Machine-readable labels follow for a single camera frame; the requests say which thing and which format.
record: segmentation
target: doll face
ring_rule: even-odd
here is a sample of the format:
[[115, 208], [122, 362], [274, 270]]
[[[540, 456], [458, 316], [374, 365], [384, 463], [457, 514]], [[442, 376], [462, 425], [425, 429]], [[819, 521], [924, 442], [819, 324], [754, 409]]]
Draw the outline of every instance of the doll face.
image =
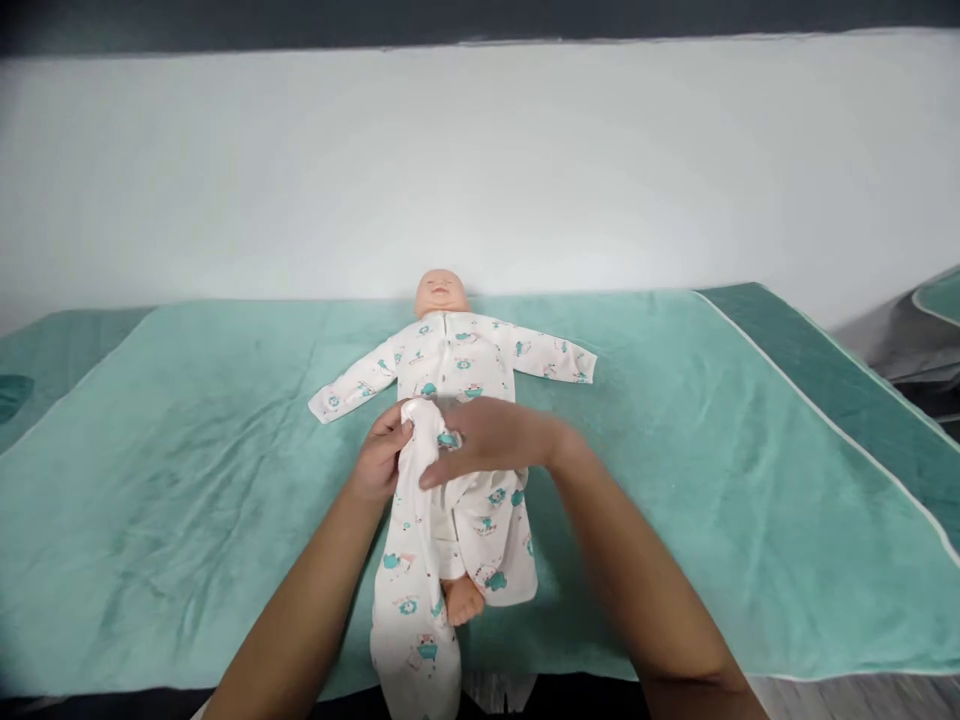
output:
[[417, 301], [413, 311], [418, 318], [437, 310], [470, 312], [467, 293], [454, 273], [449, 270], [431, 270], [417, 287]]

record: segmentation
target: dark ceiling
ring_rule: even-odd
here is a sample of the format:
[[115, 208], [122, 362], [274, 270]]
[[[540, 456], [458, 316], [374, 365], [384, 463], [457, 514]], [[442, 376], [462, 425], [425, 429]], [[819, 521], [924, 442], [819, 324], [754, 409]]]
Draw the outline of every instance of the dark ceiling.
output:
[[960, 0], [0, 0], [0, 54], [960, 27]]

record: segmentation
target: green towel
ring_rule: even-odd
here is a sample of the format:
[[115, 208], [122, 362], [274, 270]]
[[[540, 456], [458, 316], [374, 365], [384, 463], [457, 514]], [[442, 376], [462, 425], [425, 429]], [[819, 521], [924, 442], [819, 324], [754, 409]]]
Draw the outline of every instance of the green towel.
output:
[[[960, 570], [940, 528], [703, 297], [501, 298], [475, 310], [599, 355], [596, 384], [518, 375], [518, 401], [585, 433], [745, 671], [960, 670]], [[327, 426], [307, 400], [409, 318], [408, 303], [383, 302], [148, 315], [0, 456], [9, 688], [215, 685], [396, 393]], [[472, 621], [464, 668], [632, 676], [541, 470], [527, 498], [538, 595]], [[327, 697], [376, 683], [374, 572]]]
[[32, 392], [32, 378], [25, 375], [0, 375], [0, 425], [13, 419]]

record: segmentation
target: human hand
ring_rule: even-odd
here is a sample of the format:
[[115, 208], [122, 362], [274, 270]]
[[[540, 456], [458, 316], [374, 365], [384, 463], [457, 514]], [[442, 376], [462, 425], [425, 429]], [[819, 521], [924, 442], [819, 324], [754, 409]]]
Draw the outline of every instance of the human hand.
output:
[[477, 398], [444, 415], [448, 430], [463, 436], [463, 447], [441, 453], [420, 478], [424, 490], [472, 472], [548, 468], [565, 443], [579, 435], [553, 415], [522, 405]]
[[397, 489], [397, 454], [413, 437], [413, 423], [401, 424], [403, 401], [376, 419], [360, 447], [347, 488], [364, 500], [386, 502]]

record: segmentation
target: white printed onesie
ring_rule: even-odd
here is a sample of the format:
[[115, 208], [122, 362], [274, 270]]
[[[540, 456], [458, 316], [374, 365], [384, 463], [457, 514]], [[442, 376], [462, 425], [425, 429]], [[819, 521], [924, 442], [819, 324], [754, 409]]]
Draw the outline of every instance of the white printed onesie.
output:
[[[320, 422], [329, 423], [395, 379], [399, 399], [443, 403], [484, 396], [513, 402], [515, 370], [591, 383], [595, 364], [595, 355], [561, 338], [474, 313], [433, 312], [354, 363], [309, 405]], [[414, 422], [414, 436], [400, 453], [400, 481], [375, 581], [371, 654], [394, 720], [447, 720], [459, 703], [460, 653], [439, 580], [467, 573], [491, 606], [534, 596], [527, 473], [473, 473], [423, 492], [420, 475], [454, 439], [432, 403], [407, 403], [403, 415]]]

